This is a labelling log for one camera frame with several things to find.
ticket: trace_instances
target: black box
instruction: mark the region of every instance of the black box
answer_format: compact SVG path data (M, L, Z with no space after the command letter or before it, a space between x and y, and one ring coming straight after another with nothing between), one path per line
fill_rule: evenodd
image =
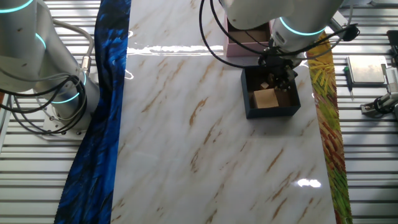
M266 67L248 67L242 72L243 100L247 119L293 116L301 107L299 93L293 80L291 90L288 90L286 93L276 93L279 107L256 108L254 91L262 90L261 83L268 81L268 76L269 71Z

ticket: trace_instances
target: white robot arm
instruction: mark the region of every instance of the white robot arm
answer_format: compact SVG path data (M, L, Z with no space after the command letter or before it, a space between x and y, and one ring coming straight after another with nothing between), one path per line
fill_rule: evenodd
M293 68L298 66L302 60L307 59L304 57L306 51L324 44L333 35L340 36L338 42L341 40L351 41L358 36L358 28L355 25L350 25L350 21L343 28L344 24L339 24L336 19L333 19L333 16L338 14L336 12L342 2L343 0L220 0L228 21L237 29L253 29L275 19L269 47L264 52L257 52L235 40L225 31L216 17L213 0L210 0L210 5L220 29L239 46L259 54L259 65L268 67L270 73L273 74L275 85L285 90L291 87L291 81L297 76ZM326 26L330 26L335 33L319 40ZM205 41L202 28L201 32L202 39Z
M325 30L343 0L224 0L232 26L247 30L275 19L274 44L283 52L302 49Z
M33 89L42 93L59 86L70 76L78 77L85 89L86 106L81 107L80 92L72 81L60 86L52 106L62 123L68 124L79 117L73 129L86 130L100 90L60 40L43 0L0 1L0 32L0 89L12 93ZM51 91L42 97L50 100L54 93Z

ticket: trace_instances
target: blue fabric strip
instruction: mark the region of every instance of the blue fabric strip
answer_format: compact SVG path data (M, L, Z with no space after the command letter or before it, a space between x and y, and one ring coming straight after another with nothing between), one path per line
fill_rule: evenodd
M95 27L101 99L70 169L55 223L110 223L131 0L102 0Z

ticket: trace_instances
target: marble table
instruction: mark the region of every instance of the marble table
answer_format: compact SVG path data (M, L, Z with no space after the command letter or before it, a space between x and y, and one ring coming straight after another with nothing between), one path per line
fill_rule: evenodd
M297 114L247 120L199 3L132 2L112 223L336 223L308 67Z

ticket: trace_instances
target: metal grating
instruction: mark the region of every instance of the metal grating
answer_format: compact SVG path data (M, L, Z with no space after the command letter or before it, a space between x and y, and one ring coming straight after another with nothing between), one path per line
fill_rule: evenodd
M53 0L47 4L53 17L94 33L100 1ZM341 13L348 17L348 9ZM347 55L386 55L390 61L386 32L398 29L398 7L357 7L353 22L359 24L361 35L350 43L340 44L333 53L354 223L398 223L398 123L391 114L372 119L363 116L359 109L360 104L387 91L354 88L355 100L351 101L343 74ZM61 27L57 27L57 32L81 62L88 47L85 38ZM95 76L95 60L93 63L91 71ZM33 98L21 103L25 108L37 106ZM28 114L39 126L43 125L44 116L43 112ZM48 142L29 134L11 116L0 153L0 223L53 223L79 144Z

